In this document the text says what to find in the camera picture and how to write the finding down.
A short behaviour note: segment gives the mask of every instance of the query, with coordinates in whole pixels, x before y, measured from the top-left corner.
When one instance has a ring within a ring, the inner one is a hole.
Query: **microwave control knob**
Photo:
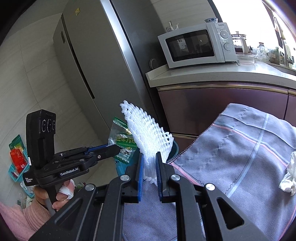
[[[231,44],[229,44],[229,43],[224,44],[224,48],[225,48],[227,51],[230,51],[230,50],[231,50]]]
[[[220,35],[221,35],[221,37],[224,38],[224,39],[227,39],[228,36],[229,36],[229,34],[228,34],[226,31],[224,31],[224,30],[221,31]]]

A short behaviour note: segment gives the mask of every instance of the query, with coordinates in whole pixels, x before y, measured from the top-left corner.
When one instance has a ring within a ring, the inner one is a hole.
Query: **tissue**
[[[296,151],[291,153],[291,162],[287,166],[287,173],[279,184],[279,188],[284,192],[291,192],[293,196],[296,192]]]

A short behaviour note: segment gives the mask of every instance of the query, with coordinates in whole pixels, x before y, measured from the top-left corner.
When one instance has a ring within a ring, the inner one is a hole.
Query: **kitchen cabinet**
[[[247,105],[284,119],[288,100],[285,91],[288,93],[285,89],[275,93],[243,87],[196,88],[160,91],[159,96],[172,133],[199,135],[229,103]]]
[[[178,135],[178,137],[176,137],[173,134],[173,137],[174,137],[175,142],[177,142],[177,144],[178,144],[179,153],[181,153],[183,150],[185,150],[187,147],[189,147],[194,142],[194,139],[182,138],[179,135]]]
[[[285,120],[296,126],[296,96],[289,95]]]

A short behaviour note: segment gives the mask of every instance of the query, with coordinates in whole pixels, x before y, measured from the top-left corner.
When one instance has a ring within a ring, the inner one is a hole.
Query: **kettle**
[[[232,34],[232,41],[237,54],[249,54],[250,47],[246,43],[246,35],[240,34],[239,31],[236,31],[236,34]]]

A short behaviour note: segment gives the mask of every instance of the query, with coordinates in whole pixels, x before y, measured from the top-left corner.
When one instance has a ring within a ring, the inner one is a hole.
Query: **pink sleeve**
[[[0,213],[9,229],[20,241],[29,238],[50,218],[48,210],[35,199],[31,206],[21,209],[20,206],[5,206],[0,202]]]

